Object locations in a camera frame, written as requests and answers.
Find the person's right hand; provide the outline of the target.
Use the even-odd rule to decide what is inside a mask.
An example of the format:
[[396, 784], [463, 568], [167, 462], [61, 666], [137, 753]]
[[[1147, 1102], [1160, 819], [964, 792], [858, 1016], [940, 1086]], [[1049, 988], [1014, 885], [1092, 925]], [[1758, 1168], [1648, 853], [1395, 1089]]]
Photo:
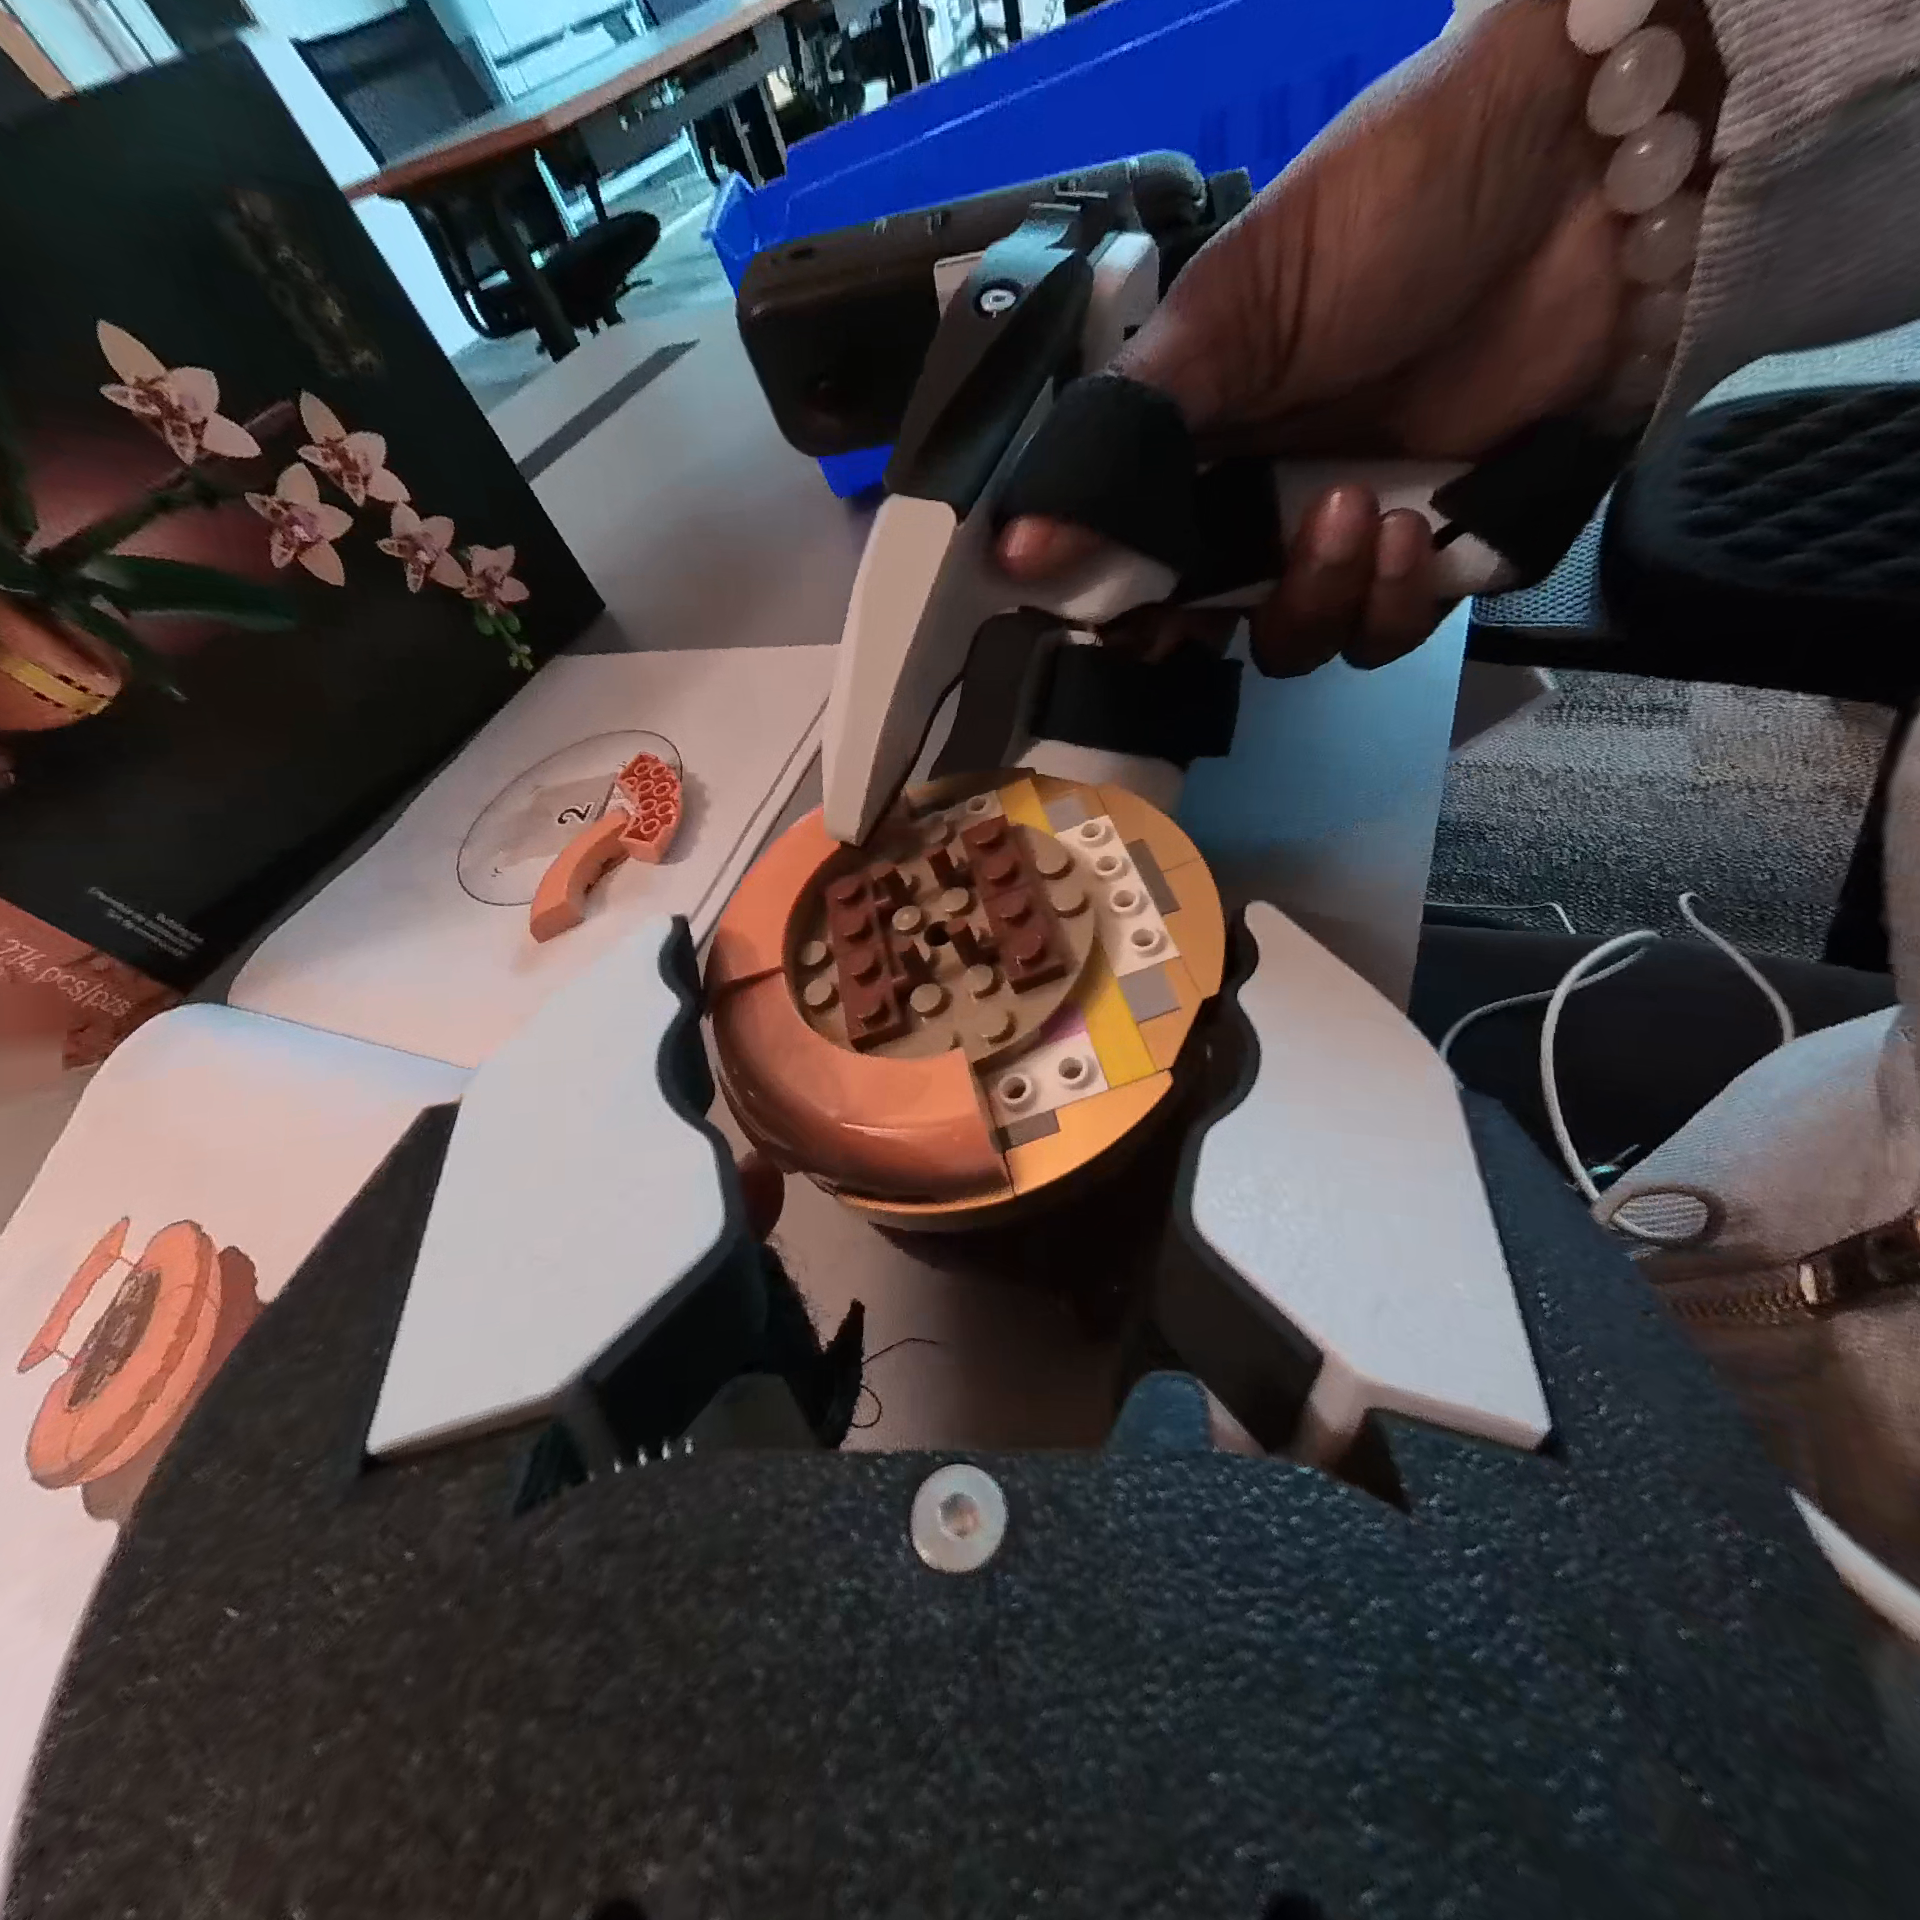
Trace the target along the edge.
[[[1611, 144], [1569, 3], [1494, 3], [1404, 63], [1175, 279], [1108, 373], [1180, 409], [1203, 458], [1467, 464], [1582, 415], [1629, 348]], [[1381, 671], [1448, 616], [1414, 511], [1320, 490], [1253, 612], [1138, 609], [1160, 662], [1250, 625], [1268, 679]]]

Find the background office desks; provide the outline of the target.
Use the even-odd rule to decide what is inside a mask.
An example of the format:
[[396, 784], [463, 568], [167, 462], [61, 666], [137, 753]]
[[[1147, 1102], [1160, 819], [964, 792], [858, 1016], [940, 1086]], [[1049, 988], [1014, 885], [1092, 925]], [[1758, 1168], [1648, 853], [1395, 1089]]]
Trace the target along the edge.
[[481, 83], [434, 3], [302, 47], [377, 167], [352, 204], [399, 205], [471, 324], [496, 271], [526, 293], [538, 348], [584, 330], [540, 276], [550, 249], [613, 214], [612, 183], [688, 142], [719, 186], [763, 189], [799, 142], [842, 127], [886, 83], [934, 79], [926, 3], [619, 3], [631, 36], [578, 70], [509, 98]]

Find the black mesh chair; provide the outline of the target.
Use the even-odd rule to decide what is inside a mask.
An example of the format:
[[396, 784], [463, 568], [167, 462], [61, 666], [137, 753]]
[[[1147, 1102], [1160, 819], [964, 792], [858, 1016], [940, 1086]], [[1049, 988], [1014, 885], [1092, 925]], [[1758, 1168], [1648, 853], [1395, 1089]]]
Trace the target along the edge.
[[1893, 713], [1824, 961], [1889, 973], [1884, 819], [1916, 723], [1916, 380], [1720, 398], [1618, 478], [1596, 525], [1467, 657]]

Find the white instruction booklet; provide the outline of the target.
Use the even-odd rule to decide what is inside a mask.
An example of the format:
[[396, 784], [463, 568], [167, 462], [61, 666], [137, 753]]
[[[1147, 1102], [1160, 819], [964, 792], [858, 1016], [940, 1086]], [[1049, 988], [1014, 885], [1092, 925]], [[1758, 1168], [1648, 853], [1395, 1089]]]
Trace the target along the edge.
[[[2, 1829], [155, 1457], [218, 1350], [167, 1350], [140, 1255], [190, 1224], [206, 1311], [250, 1325], [429, 1105], [650, 919], [703, 939], [816, 747], [833, 647], [565, 657], [369, 853], [264, 938], [218, 1005], [140, 1024], [92, 1079], [2, 1227]], [[565, 845], [638, 756], [683, 825], [587, 919], [529, 935]]]

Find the blue plastic bin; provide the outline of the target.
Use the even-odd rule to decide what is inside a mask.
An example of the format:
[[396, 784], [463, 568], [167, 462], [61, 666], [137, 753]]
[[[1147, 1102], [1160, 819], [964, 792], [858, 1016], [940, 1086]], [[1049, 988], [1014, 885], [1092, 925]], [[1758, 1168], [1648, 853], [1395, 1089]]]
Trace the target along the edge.
[[1268, 186], [1454, 3], [1103, 3], [730, 179], [708, 243], [735, 289], [763, 249], [880, 214], [1168, 149]]

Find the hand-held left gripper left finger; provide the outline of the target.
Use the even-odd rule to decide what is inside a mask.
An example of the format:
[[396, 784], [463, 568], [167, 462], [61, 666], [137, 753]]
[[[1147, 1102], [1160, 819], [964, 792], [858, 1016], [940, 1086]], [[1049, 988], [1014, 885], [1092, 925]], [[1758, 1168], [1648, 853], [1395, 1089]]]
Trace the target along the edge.
[[562, 1415], [751, 1261], [710, 1105], [683, 916], [644, 922], [496, 1045], [453, 1120], [369, 1459]]

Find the salmon curved brick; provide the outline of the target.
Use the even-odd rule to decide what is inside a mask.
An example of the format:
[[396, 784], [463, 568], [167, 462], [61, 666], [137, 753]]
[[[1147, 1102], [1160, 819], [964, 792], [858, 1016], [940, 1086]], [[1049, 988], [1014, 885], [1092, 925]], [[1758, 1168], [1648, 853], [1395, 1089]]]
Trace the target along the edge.
[[623, 819], [600, 819], [547, 867], [532, 898], [529, 935], [554, 944], [587, 919], [589, 894], [629, 857]]

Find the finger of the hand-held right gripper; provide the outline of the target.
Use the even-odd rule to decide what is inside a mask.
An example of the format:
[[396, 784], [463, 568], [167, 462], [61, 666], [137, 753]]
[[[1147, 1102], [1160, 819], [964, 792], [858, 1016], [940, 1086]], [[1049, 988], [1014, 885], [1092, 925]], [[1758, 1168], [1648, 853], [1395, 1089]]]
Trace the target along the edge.
[[990, 619], [995, 511], [1089, 314], [1078, 227], [1020, 227], [980, 254], [934, 330], [851, 584], [826, 713], [823, 823], [864, 844]]

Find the studded orange arc brick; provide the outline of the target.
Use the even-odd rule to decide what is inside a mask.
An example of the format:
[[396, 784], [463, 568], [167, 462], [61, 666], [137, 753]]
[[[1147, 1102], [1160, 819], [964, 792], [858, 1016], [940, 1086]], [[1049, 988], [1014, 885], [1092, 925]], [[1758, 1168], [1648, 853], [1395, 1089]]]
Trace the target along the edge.
[[661, 867], [683, 825], [683, 773], [676, 759], [638, 753], [613, 779], [601, 823], [619, 857]]

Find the brick pot model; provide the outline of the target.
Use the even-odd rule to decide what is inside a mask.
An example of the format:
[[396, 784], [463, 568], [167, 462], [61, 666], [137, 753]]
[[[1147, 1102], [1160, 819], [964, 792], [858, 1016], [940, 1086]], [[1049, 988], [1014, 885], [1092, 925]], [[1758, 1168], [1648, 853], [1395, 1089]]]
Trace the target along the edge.
[[[816, 1038], [785, 983], [799, 889], [864, 853], [899, 811], [999, 789], [1014, 817], [1074, 857], [1097, 916], [1092, 973], [1037, 1045], [990, 1065], [948, 1052], [874, 1060]], [[1006, 1224], [1116, 1173], [1175, 1109], [1203, 1013], [1228, 974], [1231, 925], [1212, 869], [1175, 823], [1178, 779], [1067, 748], [908, 788], [860, 845], [802, 814], [739, 879], [704, 969], [713, 1079], [744, 1137], [785, 1173], [886, 1230]]]

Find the black flower print box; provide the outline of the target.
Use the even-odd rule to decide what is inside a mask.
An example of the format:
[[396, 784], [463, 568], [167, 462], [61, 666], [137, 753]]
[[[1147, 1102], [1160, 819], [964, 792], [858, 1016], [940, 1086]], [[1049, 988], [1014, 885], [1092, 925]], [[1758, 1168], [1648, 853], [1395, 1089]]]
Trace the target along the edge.
[[95, 1070], [604, 599], [247, 47], [2, 127], [2, 1083]]

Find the black office chair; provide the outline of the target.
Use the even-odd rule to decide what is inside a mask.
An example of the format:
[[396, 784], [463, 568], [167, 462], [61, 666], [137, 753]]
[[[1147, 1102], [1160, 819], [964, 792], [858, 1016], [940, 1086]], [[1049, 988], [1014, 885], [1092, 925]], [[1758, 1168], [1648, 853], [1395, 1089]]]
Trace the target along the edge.
[[[619, 299], [634, 289], [644, 261], [661, 243], [661, 217], [650, 208], [617, 213], [547, 254], [544, 283], [573, 330], [597, 334], [619, 324]], [[532, 333], [526, 293], [506, 271], [484, 279], [471, 298], [471, 324], [487, 340]]]

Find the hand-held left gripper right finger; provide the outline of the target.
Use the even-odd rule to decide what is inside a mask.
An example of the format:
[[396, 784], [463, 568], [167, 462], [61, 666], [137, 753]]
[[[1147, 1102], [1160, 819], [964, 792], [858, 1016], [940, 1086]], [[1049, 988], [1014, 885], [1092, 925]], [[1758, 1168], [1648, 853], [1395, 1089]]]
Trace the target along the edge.
[[1219, 1095], [1175, 1174], [1158, 1321], [1262, 1453], [1373, 1419], [1539, 1453], [1551, 1406], [1454, 1073], [1404, 1011], [1250, 902]]

